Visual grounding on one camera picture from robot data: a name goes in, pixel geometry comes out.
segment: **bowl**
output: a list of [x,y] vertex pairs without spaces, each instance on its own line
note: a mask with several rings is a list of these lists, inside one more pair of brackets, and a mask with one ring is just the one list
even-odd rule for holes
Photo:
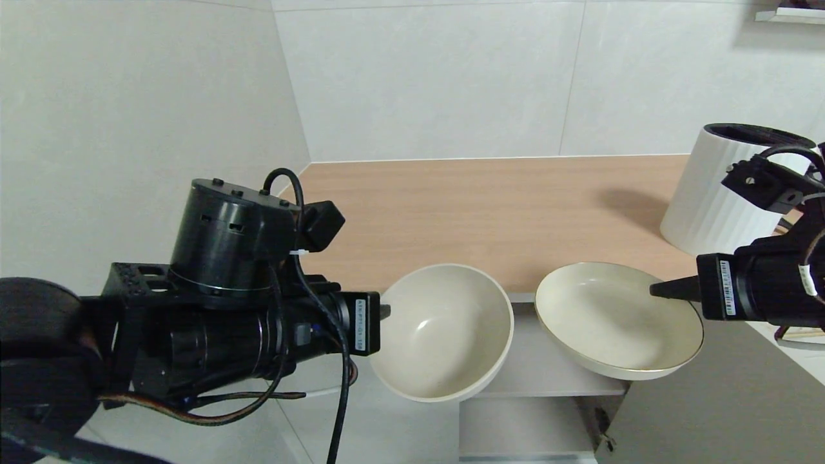
[[375,374],[393,392],[434,403],[466,400],[501,369],[513,338],[513,311],[502,287],[478,269],[437,264],[395,282],[382,296]]
[[658,282],[618,264],[571,264],[541,281],[535,309],[580,365],[617,379],[655,379],[687,364],[705,339],[689,302],[650,295]]

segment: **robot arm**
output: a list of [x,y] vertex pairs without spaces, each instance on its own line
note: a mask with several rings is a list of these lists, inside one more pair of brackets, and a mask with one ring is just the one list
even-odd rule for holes
[[756,239],[733,254],[696,257],[698,275],[650,287],[654,296],[702,303],[710,320],[759,320],[779,326],[825,327],[825,185],[772,163],[778,153],[811,160],[825,175],[825,162],[802,147],[775,147],[728,168],[722,181],[766,211],[804,215],[783,235]]
[[[293,181],[297,204],[270,194],[281,174]],[[323,276],[304,275],[300,255],[323,251],[343,224],[331,201],[304,205],[297,177],[285,169],[273,171],[262,190],[196,179],[169,264],[113,263],[99,296],[0,279],[3,462],[45,453],[146,462],[73,435],[100,402],[229,424],[270,398],[302,397],[275,393],[278,381],[326,353],[342,353],[346,407],[357,376],[349,356],[380,350],[389,307],[378,292],[342,291]],[[201,395],[250,377],[271,386],[231,398]],[[190,412],[234,397],[256,400],[223,416]]]

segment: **white tile wall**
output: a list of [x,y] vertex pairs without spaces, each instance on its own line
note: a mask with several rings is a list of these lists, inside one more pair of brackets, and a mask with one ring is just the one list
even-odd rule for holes
[[[233,1],[252,2],[255,0],[209,0],[211,2]],[[271,0],[272,7],[276,11],[288,12],[299,10],[331,10],[338,8],[388,8],[388,7],[417,7],[422,5],[478,5],[481,3],[536,3],[536,2],[566,2],[586,0]],[[615,0],[589,0],[598,2],[611,2]],[[666,0],[645,0],[650,2],[660,2]],[[780,0],[703,0],[713,3],[743,3],[771,5],[775,7]]]
[[101,290],[167,262],[189,181],[309,163],[272,12],[5,2],[3,275]]
[[557,154],[583,7],[278,13],[313,161]]
[[562,155],[686,153],[720,121],[807,135],[825,98],[825,27],[752,11],[588,3]]
[[813,141],[819,143],[825,142],[825,101],[819,107],[819,113],[813,118],[811,129],[808,133],[813,138]]
[[751,3],[776,0],[587,2],[581,30],[575,2],[273,7],[310,155],[346,161],[687,153],[715,121],[821,139],[825,27]]

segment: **tile grout line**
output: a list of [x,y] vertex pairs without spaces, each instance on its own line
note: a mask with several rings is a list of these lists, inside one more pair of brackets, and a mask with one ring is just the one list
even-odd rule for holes
[[[188,0],[190,2],[207,2],[206,0]],[[483,7],[485,5],[523,5],[529,3],[662,3],[662,0],[513,0],[513,1],[501,1],[501,2],[455,2],[455,3],[428,3],[428,4],[416,4],[414,2],[410,2],[409,4],[405,5],[371,5],[371,6],[364,6],[364,7],[292,7],[292,8],[276,8],[275,4],[277,0],[272,1],[272,10],[274,12],[330,12],[330,11],[337,11],[337,10],[379,10],[379,9],[392,9],[392,8],[424,8],[424,7]],[[732,2],[723,2],[721,0],[664,0],[664,3],[706,3],[712,5],[747,5],[751,7],[765,7],[765,8],[773,8],[773,6],[768,3],[761,3],[761,2],[751,2],[749,0],[733,0]]]
[[576,82],[576,67],[578,67],[578,55],[582,48],[582,36],[584,35],[584,18],[587,15],[587,4],[585,2],[582,8],[582,21],[578,25],[578,40],[576,40],[576,55],[573,57],[573,71],[570,73],[570,85],[568,87],[568,100],[564,106],[564,119],[562,120],[562,134],[559,137],[559,149],[556,150],[556,156],[562,155],[562,148],[564,147],[564,134],[567,132],[568,114],[570,113],[570,102],[573,99],[573,85]]
[[284,41],[281,39],[281,29],[278,27],[278,14],[275,8],[276,0],[270,0],[270,5],[272,8],[272,23],[275,25],[275,34],[278,37],[278,45],[280,51],[280,56],[284,59],[284,66],[286,67],[286,77],[287,80],[290,82],[290,94],[292,94],[292,101],[295,103],[295,112],[298,113],[298,124],[301,127],[301,138],[304,139],[304,147],[307,149],[307,158],[309,163],[304,167],[301,171],[303,172],[314,162],[312,159],[312,152],[309,151],[309,142],[307,141],[307,130],[306,125],[304,124],[304,116],[301,115],[301,109],[298,106],[298,96],[295,94],[295,85],[292,83],[292,73],[290,71],[290,64],[286,60],[286,51],[284,50]]
[[306,445],[304,445],[304,441],[301,440],[301,437],[298,435],[298,432],[295,431],[295,426],[292,424],[290,416],[286,415],[286,411],[284,411],[284,408],[281,406],[281,401],[275,400],[275,404],[278,405],[278,409],[280,410],[281,415],[284,416],[284,419],[286,419],[286,423],[288,423],[290,425],[290,428],[292,428],[293,436],[295,436],[295,438],[298,439],[298,444],[301,445],[301,449],[304,450],[304,457],[306,457],[306,459],[309,460],[310,464],[315,464],[315,461],[313,461],[312,457],[309,455],[309,451],[307,451]]

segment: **zip tie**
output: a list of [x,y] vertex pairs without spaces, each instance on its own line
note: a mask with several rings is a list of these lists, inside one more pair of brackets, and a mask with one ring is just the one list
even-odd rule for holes
[[811,265],[806,264],[799,266],[799,276],[802,277],[802,286],[805,287],[805,293],[810,296],[816,296],[817,284],[813,281],[813,276],[811,275]]

